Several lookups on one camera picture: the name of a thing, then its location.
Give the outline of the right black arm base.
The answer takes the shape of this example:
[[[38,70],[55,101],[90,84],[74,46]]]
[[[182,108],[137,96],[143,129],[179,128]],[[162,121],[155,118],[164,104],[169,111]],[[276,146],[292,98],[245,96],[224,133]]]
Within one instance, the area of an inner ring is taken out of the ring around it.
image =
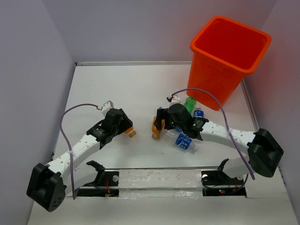
[[[201,185],[204,197],[247,196],[245,180],[230,178],[217,170],[202,171]]]

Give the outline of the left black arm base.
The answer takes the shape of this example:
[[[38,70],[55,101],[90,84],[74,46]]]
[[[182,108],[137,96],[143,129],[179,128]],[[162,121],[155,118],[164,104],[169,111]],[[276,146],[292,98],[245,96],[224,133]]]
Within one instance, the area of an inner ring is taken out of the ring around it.
[[[119,171],[106,170],[98,175],[94,182],[85,184],[76,191],[77,197],[118,197]]]

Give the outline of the orange juice bottle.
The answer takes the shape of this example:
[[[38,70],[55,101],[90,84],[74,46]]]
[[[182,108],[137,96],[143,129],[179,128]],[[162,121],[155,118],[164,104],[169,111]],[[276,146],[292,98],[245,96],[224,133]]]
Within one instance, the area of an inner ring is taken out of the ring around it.
[[[136,132],[134,130],[134,127],[130,127],[129,129],[127,129],[125,132],[124,132],[129,138],[132,138],[136,135]]]
[[[151,127],[151,131],[152,131],[152,138],[153,139],[156,139],[156,140],[158,140],[158,139],[160,139],[160,137],[161,137],[161,132],[162,132],[162,130],[158,130],[157,128],[156,128],[156,126],[155,126],[155,124],[154,124],[154,122],[156,121],[156,116],[154,116],[154,118],[153,118],[153,122],[152,122],[152,127]]]

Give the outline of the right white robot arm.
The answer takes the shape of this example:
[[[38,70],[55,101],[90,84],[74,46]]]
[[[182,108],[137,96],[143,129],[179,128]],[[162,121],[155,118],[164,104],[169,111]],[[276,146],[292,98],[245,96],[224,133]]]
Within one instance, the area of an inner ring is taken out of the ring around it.
[[[271,178],[278,167],[284,150],[266,129],[256,132],[230,129],[206,118],[193,117],[184,105],[176,103],[169,108],[157,109],[154,121],[157,130],[179,129],[191,140],[218,143],[235,148],[236,159],[224,159],[216,171],[219,183],[226,184],[231,179],[255,173]]]

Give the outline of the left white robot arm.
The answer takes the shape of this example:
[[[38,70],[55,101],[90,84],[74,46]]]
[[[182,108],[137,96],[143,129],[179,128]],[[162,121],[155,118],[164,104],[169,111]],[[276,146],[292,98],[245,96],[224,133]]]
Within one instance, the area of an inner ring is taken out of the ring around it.
[[[67,188],[75,191],[74,171],[97,152],[94,146],[102,149],[132,127],[132,120],[122,109],[109,109],[105,118],[92,126],[68,151],[46,165],[39,163],[33,168],[27,196],[48,212],[56,210],[67,194]]]

